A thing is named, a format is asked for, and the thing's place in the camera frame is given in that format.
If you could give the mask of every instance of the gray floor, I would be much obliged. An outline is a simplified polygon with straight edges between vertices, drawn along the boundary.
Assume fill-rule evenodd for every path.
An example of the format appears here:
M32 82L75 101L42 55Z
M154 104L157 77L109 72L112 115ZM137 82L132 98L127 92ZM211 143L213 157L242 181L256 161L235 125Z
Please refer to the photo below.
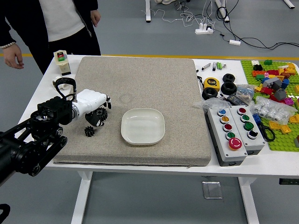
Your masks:
M240 1L231 13L233 31L242 37L256 37L265 45L299 42L299 2L289 9L282 0ZM228 10L236 0L228 1ZM202 13L204 1L187 3L193 14ZM179 18L173 3L164 6L151 0L153 10L166 11L164 18ZM236 57L286 57L298 63L299 48L283 45L275 50L250 47L243 42L232 46L219 32L195 35L197 25L185 28L182 21L168 23L157 12L146 23L145 4L141 0L99 0L102 19L96 29L102 54L107 55L179 55ZM215 28L225 39L232 35L215 19ZM23 53L30 53L17 38ZM0 130L18 123L42 78L33 58L24 58L25 69L14 70L0 63ZM217 178L223 200L205 200L201 181L205 177L140 174L94 174L84 223L246 223L236 178ZM37 177L15 174L0 188L0 203L11 205L4 223L70 223L80 177L76 172L44 170ZM297 186L281 186L277 178L258 178L252 184L260 223L298 223Z

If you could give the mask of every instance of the white bowl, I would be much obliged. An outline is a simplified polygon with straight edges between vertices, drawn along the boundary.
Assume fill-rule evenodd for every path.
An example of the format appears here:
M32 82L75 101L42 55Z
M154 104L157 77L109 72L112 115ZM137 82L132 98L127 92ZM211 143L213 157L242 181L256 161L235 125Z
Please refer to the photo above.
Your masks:
M122 116L121 135L132 145L156 144L164 134L164 117L155 109L132 109Z

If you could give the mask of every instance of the white shirt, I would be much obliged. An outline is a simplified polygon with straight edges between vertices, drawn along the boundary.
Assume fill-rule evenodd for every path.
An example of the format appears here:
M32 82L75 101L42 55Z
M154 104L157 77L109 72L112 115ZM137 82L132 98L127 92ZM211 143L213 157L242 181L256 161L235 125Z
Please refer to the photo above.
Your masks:
M69 37L84 27L72 0L39 0L39 2L49 42Z

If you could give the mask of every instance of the gray fabric cushion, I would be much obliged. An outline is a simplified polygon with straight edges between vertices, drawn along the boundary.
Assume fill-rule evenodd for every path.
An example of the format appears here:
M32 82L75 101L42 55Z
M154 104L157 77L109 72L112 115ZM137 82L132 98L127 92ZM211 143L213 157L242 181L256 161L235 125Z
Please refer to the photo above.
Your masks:
M206 166L211 145L191 59L84 57L76 75L78 92L91 89L111 97L105 125L91 138L81 117L64 126L67 145L55 163ZM153 108L165 120L165 135L155 145L134 146L121 135L121 119L133 108Z

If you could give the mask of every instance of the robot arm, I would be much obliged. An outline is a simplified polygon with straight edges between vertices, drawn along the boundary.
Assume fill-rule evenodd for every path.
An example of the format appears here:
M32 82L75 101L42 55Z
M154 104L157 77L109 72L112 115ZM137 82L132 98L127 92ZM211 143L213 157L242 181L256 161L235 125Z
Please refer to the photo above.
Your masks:
M67 138L59 125L67 125L85 114L93 126L102 126L103 116L100 106L111 109L111 99L106 94L92 90L76 93L75 81L62 78L73 85L72 100L67 100L60 91L60 97L54 97L37 105L37 111L30 118L6 132L0 132L0 186L14 172L36 176L66 145ZM18 138L15 134L25 130ZM32 135L34 141L25 142Z

